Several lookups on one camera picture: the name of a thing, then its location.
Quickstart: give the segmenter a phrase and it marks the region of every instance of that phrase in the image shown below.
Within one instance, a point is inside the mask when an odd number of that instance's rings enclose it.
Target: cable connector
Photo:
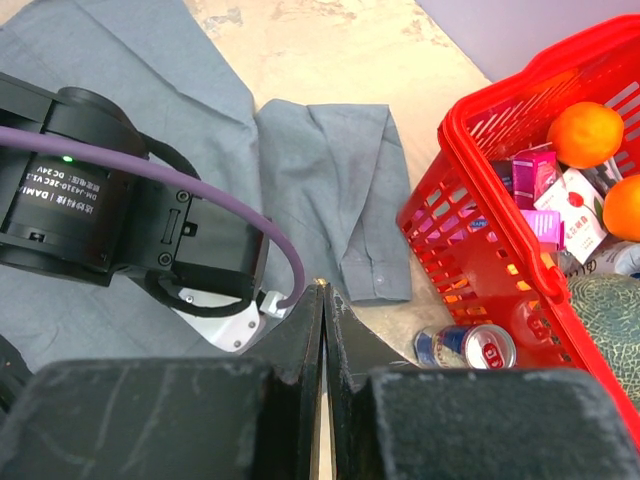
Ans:
[[[280,300],[285,298],[284,294],[271,290],[267,292],[264,300],[260,304],[260,311],[274,318],[284,318],[289,308],[278,308],[277,304]]]

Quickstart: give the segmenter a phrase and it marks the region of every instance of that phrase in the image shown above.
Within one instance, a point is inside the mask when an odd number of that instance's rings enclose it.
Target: green netted melon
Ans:
[[[640,280],[626,275],[569,278],[571,306],[640,411]]]

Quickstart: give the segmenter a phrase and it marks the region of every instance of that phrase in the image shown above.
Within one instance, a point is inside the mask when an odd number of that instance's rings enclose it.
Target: can pull tab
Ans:
[[[488,342],[484,344],[482,347],[482,357],[491,369],[504,367],[504,359],[495,343]]]

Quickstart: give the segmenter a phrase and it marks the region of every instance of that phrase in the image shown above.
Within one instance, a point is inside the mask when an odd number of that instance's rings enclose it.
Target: can lid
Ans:
[[[511,368],[516,364],[516,345],[497,325],[478,325],[465,339],[465,357],[472,368]]]

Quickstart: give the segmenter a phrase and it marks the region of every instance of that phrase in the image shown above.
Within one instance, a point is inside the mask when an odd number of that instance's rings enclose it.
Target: red plastic basket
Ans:
[[[438,130],[442,151],[398,225],[460,324],[494,323],[518,349],[519,367],[589,371],[613,396],[640,446],[640,416],[568,302],[566,279],[540,245],[491,161],[544,143],[551,121],[582,100],[625,120],[615,156],[640,173],[640,15],[613,19],[538,54],[520,73],[463,98]],[[477,205],[476,210],[465,207]],[[483,216],[488,225],[471,228]]]

